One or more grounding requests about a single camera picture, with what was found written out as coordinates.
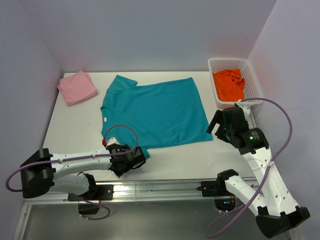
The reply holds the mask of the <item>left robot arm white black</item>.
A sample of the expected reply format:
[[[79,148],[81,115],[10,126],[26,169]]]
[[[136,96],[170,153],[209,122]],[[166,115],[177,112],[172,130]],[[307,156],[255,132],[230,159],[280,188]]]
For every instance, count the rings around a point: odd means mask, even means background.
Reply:
[[[131,149],[117,142],[75,154],[51,154],[48,148],[42,148],[20,166],[22,196],[32,199],[48,192],[61,192],[91,200],[96,197],[98,186],[89,171],[112,171],[119,178],[145,163],[141,147]]]

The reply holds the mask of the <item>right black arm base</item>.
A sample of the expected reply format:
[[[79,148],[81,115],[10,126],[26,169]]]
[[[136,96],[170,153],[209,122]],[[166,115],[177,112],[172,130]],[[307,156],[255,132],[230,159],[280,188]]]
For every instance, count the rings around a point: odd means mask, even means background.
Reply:
[[[200,186],[197,187],[196,190],[200,191],[204,198],[228,195],[225,185],[223,185],[219,180],[201,181]]]

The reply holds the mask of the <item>teal t-shirt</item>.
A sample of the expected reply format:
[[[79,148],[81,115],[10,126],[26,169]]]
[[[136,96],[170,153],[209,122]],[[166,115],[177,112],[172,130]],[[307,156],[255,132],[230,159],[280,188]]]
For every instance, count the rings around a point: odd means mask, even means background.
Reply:
[[[121,145],[149,149],[212,141],[208,119],[193,78],[150,85],[117,75],[100,108],[102,136]]]

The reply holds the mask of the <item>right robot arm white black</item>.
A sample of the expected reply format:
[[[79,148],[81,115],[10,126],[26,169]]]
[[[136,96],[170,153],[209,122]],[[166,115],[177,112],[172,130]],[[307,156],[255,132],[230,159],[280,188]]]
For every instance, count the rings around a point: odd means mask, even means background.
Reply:
[[[219,125],[215,136],[239,151],[259,184],[254,190],[235,170],[229,169],[217,175],[217,192],[236,196],[254,214],[262,234],[270,239],[296,228],[311,215],[290,194],[272,160],[263,131],[249,127],[249,113],[248,107],[240,106],[217,110],[206,131],[211,133]]]

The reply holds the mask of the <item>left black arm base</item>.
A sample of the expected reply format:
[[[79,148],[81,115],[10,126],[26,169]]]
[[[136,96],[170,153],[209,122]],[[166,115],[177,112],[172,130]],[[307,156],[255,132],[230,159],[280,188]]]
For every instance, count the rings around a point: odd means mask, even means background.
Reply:
[[[68,194],[67,200],[69,202],[75,202],[79,199],[76,196],[84,200],[90,201],[109,201],[113,198],[114,186],[112,184],[98,184],[90,190],[89,186],[77,186]]]

